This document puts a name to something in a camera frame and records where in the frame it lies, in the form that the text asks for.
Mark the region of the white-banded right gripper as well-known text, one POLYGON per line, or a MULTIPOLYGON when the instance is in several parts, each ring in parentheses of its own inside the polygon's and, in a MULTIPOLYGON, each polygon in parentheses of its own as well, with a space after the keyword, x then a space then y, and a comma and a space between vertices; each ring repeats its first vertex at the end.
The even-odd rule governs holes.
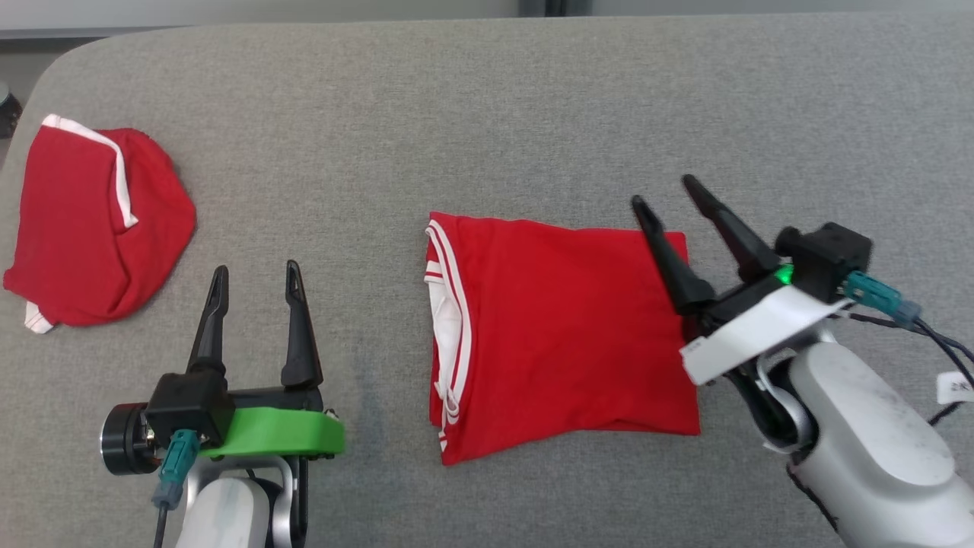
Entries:
MULTIPOLYGON (((702 386, 752 358, 782 347, 786 341, 852 305, 848 298, 826 303, 801 291, 792 284, 794 265, 780 265, 775 251, 692 174, 685 174, 682 183, 697 211, 714 225, 737 261, 741 281, 755 283, 766 276, 760 282, 773 287, 755 304, 746 306, 744 312, 682 347, 684 371, 694 385, 702 386)), ((699 314, 715 301, 714 289, 696 276, 677 253, 667 239, 662 221, 642 196, 631 198, 631 209, 674 310, 678 314, 699 314)))

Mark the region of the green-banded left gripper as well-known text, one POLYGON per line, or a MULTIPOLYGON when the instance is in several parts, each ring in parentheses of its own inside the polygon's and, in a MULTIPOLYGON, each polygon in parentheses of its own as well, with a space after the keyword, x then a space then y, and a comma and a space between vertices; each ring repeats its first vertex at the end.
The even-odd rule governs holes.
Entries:
MULTIPOLYGON (((307 294, 297 261, 285 268, 285 300, 289 307, 288 354, 281 371, 282 386, 231 392, 236 412, 222 445, 199 432, 199 457, 332 458, 345 451, 345 426, 326 409, 316 388, 323 382, 307 294)), ((204 309, 186 372, 213 370, 226 374, 223 326, 229 305, 229 271, 219 265, 206 292, 204 309)), ((107 414, 100 431, 100 457, 116 476, 150 474, 160 467, 170 437, 150 425, 148 403, 119 403, 107 414)))

